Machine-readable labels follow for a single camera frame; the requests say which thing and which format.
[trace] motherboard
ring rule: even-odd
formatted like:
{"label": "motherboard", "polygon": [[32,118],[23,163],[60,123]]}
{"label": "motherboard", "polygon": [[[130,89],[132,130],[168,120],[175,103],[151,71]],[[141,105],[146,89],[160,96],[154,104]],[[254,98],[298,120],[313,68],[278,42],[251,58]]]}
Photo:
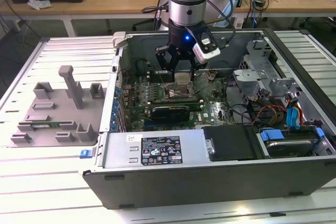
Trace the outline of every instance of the motherboard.
{"label": "motherboard", "polygon": [[224,98],[228,78],[216,71],[138,77],[126,84],[122,100],[127,132],[200,129],[204,126],[235,124]]}

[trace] floor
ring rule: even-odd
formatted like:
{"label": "floor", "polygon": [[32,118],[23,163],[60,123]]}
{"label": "floor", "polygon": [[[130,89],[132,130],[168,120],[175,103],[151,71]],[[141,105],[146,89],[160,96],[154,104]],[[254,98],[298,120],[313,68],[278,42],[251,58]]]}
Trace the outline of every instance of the floor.
{"label": "floor", "polygon": [[[113,32],[115,31],[131,31],[132,24],[140,20],[125,19],[125,20],[111,20]],[[273,30],[288,30],[291,23],[291,18],[269,18],[262,22],[259,27],[270,27]],[[66,37],[67,33],[61,21],[33,21],[30,26],[41,37]],[[252,26],[249,20],[246,23],[246,28]],[[151,30],[153,24],[145,24],[138,27],[138,31]],[[103,36],[108,35],[105,20],[76,20],[75,28],[78,31],[78,36]],[[335,54],[336,40],[335,31],[332,31],[332,25],[325,22],[321,18],[310,19],[305,26],[313,36],[320,41],[328,50]],[[0,97],[6,92],[7,87],[14,80],[15,76],[20,71],[22,65],[28,59],[32,50],[38,43],[38,38],[27,29],[25,24],[21,26],[21,32],[14,34],[12,31],[8,32],[2,40],[0,40]]]}

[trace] power supply label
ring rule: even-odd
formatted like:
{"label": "power supply label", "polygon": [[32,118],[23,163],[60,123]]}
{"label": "power supply label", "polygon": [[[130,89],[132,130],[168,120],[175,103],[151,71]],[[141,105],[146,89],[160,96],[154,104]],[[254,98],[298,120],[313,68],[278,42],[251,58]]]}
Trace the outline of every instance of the power supply label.
{"label": "power supply label", "polygon": [[141,139],[141,164],[181,164],[182,150],[179,136],[144,137]]}

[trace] tissue paper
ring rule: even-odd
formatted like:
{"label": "tissue paper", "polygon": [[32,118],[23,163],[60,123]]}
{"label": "tissue paper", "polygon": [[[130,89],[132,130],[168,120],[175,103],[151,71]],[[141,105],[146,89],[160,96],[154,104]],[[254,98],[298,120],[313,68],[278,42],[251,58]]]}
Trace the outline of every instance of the tissue paper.
{"label": "tissue paper", "polygon": [[49,0],[44,0],[44,1],[40,1],[40,0],[29,0],[29,2],[27,2],[27,4],[36,9],[36,10],[40,10],[42,8],[49,8],[52,7],[51,3]]}

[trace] wooden table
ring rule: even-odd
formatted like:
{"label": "wooden table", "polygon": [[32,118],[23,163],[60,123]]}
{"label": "wooden table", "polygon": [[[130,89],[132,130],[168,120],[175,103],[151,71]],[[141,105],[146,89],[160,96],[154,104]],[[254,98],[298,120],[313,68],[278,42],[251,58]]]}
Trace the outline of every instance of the wooden table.
{"label": "wooden table", "polygon": [[[249,1],[243,0],[235,9],[235,24],[239,26],[246,18]],[[269,0],[263,17],[329,17],[336,15],[336,2],[331,0]]]}
{"label": "wooden table", "polygon": [[[110,30],[109,19],[119,18],[152,18],[152,14],[143,14],[141,9],[155,6],[158,0],[84,0],[82,3],[52,3],[52,7],[34,10],[27,4],[11,6],[25,20],[56,19],[64,22],[69,37],[76,36],[72,21],[76,19],[106,19]],[[248,1],[243,1],[233,14],[235,24],[239,27],[249,10]],[[0,14],[6,20],[17,20],[17,16],[8,8],[4,0],[0,0]],[[263,17],[327,17],[336,16],[336,2],[330,0],[270,0],[269,7]]]}

